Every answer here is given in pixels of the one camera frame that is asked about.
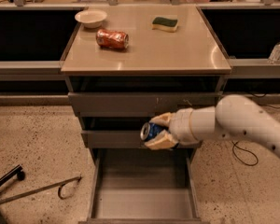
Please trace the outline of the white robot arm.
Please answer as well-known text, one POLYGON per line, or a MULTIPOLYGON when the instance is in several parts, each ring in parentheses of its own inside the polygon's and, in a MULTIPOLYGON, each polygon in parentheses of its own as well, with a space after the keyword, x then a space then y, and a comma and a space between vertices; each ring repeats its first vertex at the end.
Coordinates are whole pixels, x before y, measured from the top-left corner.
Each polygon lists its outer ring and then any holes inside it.
POLYGON ((204 140, 245 140, 280 158, 280 122, 241 95, 228 95, 215 106, 161 114, 143 125, 140 138, 152 150, 191 147, 204 140))

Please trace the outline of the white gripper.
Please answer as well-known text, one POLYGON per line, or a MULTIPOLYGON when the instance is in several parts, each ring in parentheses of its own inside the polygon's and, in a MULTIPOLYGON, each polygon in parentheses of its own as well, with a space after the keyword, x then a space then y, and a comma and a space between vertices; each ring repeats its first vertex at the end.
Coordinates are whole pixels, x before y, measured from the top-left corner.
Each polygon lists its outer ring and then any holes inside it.
POLYGON ((177 143, 180 145, 196 144, 198 140, 194 137, 191 127, 192 109, 180 109, 173 115, 170 112, 158 115, 150 120, 162 127, 169 126, 169 133, 161 131, 155 138, 145 142, 145 146, 151 150, 173 148, 177 143))

